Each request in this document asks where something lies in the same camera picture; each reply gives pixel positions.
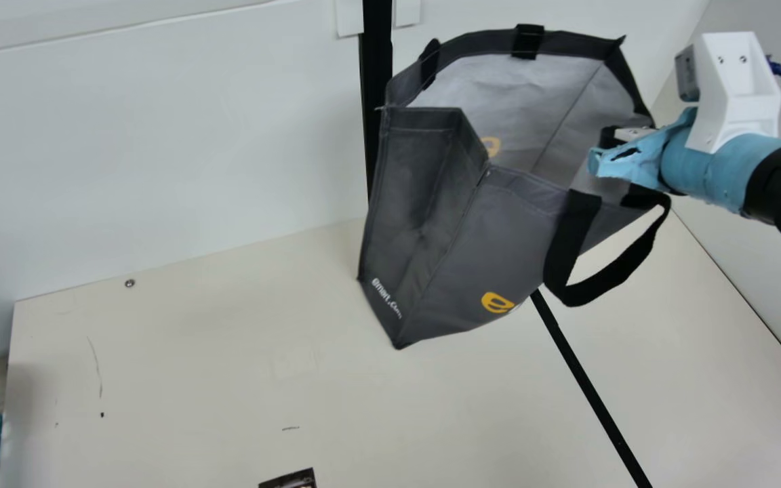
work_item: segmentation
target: yellow logo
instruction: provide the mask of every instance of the yellow logo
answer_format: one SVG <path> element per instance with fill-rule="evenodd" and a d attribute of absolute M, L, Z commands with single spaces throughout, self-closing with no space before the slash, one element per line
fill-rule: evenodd
<path fill-rule="evenodd" d="M 484 305 L 484 308 L 486 308 L 487 311 L 493 313 L 505 313 L 515 307 L 514 302 L 509 302 L 503 297 L 497 296 L 497 294 L 492 291 L 487 291 L 487 293 L 481 297 L 481 305 Z"/>
<path fill-rule="evenodd" d="M 487 149 L 487 155 L 491 158 L 496 157 L 502 149 L 502 140 L 498 137 L 481 137 L 481 142 Z"/>

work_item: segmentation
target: black cable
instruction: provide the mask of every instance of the black cable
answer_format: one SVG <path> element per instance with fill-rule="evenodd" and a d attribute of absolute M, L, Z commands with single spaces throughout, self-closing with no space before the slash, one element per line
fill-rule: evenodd
<path fill-rule="evenodd" d="M 601 427 L 607 433 L 611 443 L 614 444 L 617 454 L 620 455 L 620 459 L 623 464 L 626 464 L 628 474 L 632 475 L 632 479 L 635 480 L 635 484 L 639 488 L 652 488 L 650 480 L 647 479 L 647 475 L 638 464 L 638 459 L 632 452 L 632 449 L 626 444 L 626 439 L 623 439 L 622 432 L 619 427 L 614 423 L 614 418 L 610 416 L 610 412 L 607 411 L 604 402 L 601 401 L 599 393 L 595 391 L 592 381 L 586 376 L 586 371 L 583 370 L 583 366 L 580 361 L 577 360 L 577 356 L 574 355 L 571 345 L 565 339 L 562 331 L 559 328 L 559 324 L 553 315 L 553 312 L 548 306 L 548 302 L 545 302 L 544 296 L 540 290 L 535 290 L 532 296 L 532 303 L 536 305 L 538 314 L 542 316 L 545 327 L 548 328 L 550 336 L 553 338 L 556 347 L 562 354 L 562 359 L 565 359 L 565 364 L 568 365 L 568 369 L 574 375 L 574 379 L 577 380 L 577 385 L 580 387 L 580 391 L 586 396 L 586 400 L 589 401 L 589 407 L 592 407 L 595 412 L 595 416 L 598 417 L 601 422 Z"/>

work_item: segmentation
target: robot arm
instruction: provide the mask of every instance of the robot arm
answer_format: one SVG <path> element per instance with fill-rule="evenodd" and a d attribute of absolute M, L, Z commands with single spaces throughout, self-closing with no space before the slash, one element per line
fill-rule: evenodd
<path fill-rule="evenodd" d="M 594 148 L 589 170 L 704 200 L 781 232 L 774 77 L 781 65 L 751 32 L 703 34 L 675 62 L 679 95 L 697 107 L 659 130 L 617 129 L 620 145 Z"/>

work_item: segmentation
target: black mark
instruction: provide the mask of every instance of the black mark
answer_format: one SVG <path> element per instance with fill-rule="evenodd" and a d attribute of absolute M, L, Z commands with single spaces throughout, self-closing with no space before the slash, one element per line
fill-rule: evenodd
<path fill-rule="evenodd" d="M 104 381 L 102 380 L 102 367 L 98 365 L 98 354 L 96 354 L 96 347 L 92 344 L 92 340 L 89 336 L 86 336 L 86 340 L 89 341 L 89 348 L 92 349 L 92 357 L 96 359 L 96 374 L 98 375 L 98 398 L 102 398 L 104 392 Z"/>
<path fill-rule="evenodd" d="M 629 157 L 630 155 L 635 155 L 635 154 L 638 154 L 639 152 L 640 151 L 638 150 L 638 148 L 629 148 L 629 149 L 626 149 L 623 152 L 620 152 L 620 154 L 617 154 L 615 157 L 610 158 L 610 160 L 611 161 L 616 161 L 619 158 Z"/>

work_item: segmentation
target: white wall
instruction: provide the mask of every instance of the white wall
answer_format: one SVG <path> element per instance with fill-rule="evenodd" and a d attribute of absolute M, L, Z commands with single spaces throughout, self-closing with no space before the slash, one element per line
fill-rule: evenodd
<path fill-rule="evenodd" d="M 424 0 L 396 67 L 431 37 L 518 22 L 629 34 L 651 101 L 704 4 Z M 0 353 L 14 300 L 365 208 L 357 40 L 335 38 L 332 0 L 0 50 Z"/>
<path fill-rule="evenodd" d="M 755 31 L 765 52 L 781 62 L 781 2 L 713 0 L 696 33 L 713 31 Z M 654 105 L 659 123 L 669 123 L 681 112 L 676 93 L 672 76 Z M 675 209 L 781 341 L 781 234 L 777 229 L 688 198 L 676 198 Z"/>
<path fill-rule="evenodd" d="M 0 0 L 0 47 L 270 0 Z"/>

